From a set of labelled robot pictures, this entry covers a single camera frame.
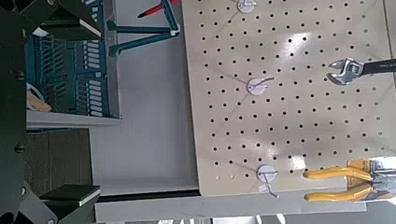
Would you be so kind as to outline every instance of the yellow pliers handle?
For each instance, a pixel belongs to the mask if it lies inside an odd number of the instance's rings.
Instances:
[[[370,183],[363,183],[342,192],[321,192],[305,194],[304,199],[309,202],[356,202],[359,201],[373,191]]]
[[[372,181],[371,174],[353,167],[333,167],[319,171],[304,172],[303,176],[310,179],[323,179],[332,176],[346,175]],[[319,192],[306,194],[304,198],[309,202],[348,202],[365,198],[373,191],[371,183],[363,183],[343,192]]]
[[[307,171],[303,173],[303,176],[309,179],[324,179],[340,175],[357,177],[367,181],[373,180],[370,173],[354,167],[333,167],[324,170]]]

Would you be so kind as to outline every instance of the red screwdriver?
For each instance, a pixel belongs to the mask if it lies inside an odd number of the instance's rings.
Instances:
[[[170,0],[170,2],[171,2],[171,4],[175,4],[175,3],[180,2],[180,0]],[[145,16],[154,14],[154,13],[158,12],[161,9],[163,9],[163,6],[161,4],[159,4],[159,5],[155,6],[155,7],[150,8],[149,10],[146,10],[142,14],[138,15],[137,18],[143,18]]]

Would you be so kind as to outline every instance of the bolt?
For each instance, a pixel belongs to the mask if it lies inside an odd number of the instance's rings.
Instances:
[[[19,81],[25,80],[25,74],[22,71],[9,71],[11,75],[14,75],[15,78]]]
[[[22,37],[23,37],[23,39],[26,39],[26,30],[25,29],[22,29]]]
[[[23,153],[23,152],[25,151],[25,146],[20,145],[20,144],[17,144],[17,145],[14,147],[14,151],[15,151],[16,153],[18,153],[18,154],[21,154],[21,153]]]

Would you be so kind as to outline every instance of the pegboard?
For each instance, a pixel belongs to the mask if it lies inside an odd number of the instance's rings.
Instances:
[[[276,192],[344,188],[344,178],[302,172],[362,157],[395,155],[392,74],[336,86],[327,65],[346,57],[389,59],[379,0],[260,1],[249,14],[232,0],[183,2],[200,191],[258,193],[260,165],[279,171]],[[274,77],[259,96],[254,77]]]

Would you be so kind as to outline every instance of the black wrench handle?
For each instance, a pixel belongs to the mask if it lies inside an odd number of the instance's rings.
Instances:
[[[388,72],[396,72],[396,59],[365,63],[361,76]]]

